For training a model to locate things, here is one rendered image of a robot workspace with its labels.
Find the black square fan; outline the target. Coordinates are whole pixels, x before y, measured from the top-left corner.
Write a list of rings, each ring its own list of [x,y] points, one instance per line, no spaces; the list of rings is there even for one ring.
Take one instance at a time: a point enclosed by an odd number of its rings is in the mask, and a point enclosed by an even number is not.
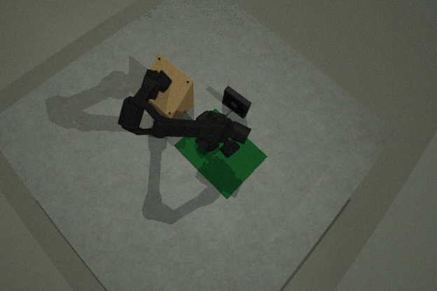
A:
[[[241,94],[236,92],[231,87],[227,86],[224,90],[222,104],[227,106],[230,110],[233,110],[241,118],[247,115],[251,102],[244,98]]]

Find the green circuit board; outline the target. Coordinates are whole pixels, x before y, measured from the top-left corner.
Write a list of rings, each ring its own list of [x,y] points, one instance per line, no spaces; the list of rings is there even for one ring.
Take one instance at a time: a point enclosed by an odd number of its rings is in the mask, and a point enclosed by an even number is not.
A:
[[[226,198],[228,198],[268,157],[248,138],[240,149],[227,158],[219,148],[201,149],[197,137],[183,137],[174,147]]]

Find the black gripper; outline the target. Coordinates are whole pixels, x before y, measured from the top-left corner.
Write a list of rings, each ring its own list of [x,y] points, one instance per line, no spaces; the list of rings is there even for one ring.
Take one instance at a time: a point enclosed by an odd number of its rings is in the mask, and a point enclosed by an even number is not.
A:
[[[201,115],[196,117],[196,120],[202,120],[207,116],[209,111],[203,112]],[[240,145],[235,140],[227,140],[226,143],[222,147],[219,148],[219,150],[227,157],[229,158],[231,155],[233,155],[236,151],[240,149]]]

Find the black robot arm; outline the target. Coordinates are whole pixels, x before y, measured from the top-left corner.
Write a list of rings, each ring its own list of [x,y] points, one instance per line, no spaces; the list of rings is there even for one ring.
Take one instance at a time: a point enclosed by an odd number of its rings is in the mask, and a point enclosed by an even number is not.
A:
[[[124,99],[118,124],[133,134],[150,134],[159,139],[164,136],[197,137],[195,143],[207,152],[211,152],[216,147],[215,143],[226,143],[228,137],[242,144],[245,143],[251,129],[232,121],[222,113],[209,111],[202,120],[172,119],[160,115],[148,100],[156,100],[159,91],[165,92],[170,81],[172,82],[164,71],[158,73],[147,69],[139,91],[133,97]],[[154,119],[151,129],[139,127],[145,109]]]

